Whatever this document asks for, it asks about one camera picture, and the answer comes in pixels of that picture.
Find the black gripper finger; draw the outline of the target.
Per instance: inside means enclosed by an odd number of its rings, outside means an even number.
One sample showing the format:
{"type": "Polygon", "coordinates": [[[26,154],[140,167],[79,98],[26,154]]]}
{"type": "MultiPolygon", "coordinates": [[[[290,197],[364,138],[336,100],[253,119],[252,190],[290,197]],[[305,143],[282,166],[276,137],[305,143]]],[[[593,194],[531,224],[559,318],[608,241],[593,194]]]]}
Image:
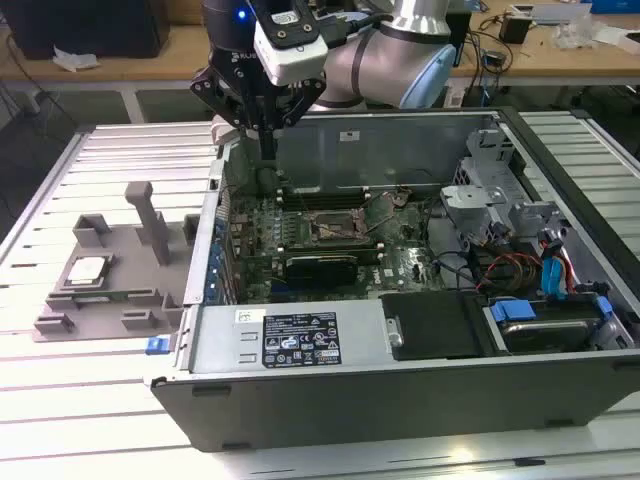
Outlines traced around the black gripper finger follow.
{"type": "Polygon", "coordinates": [[[191,91],[231,126],[255,133],[262,160],[268,159],[268,131],[249,75],[235,68],[229,79],[222,79],[213,68],[205,68],[194,77],[191,91]]]}
{"type": "Polygon", "coordinates": [[[307,79],[292,85],[267,88],[267,159],[276,156],[276,133],[294,126],[326,89],[322,79],[307,79]]]}

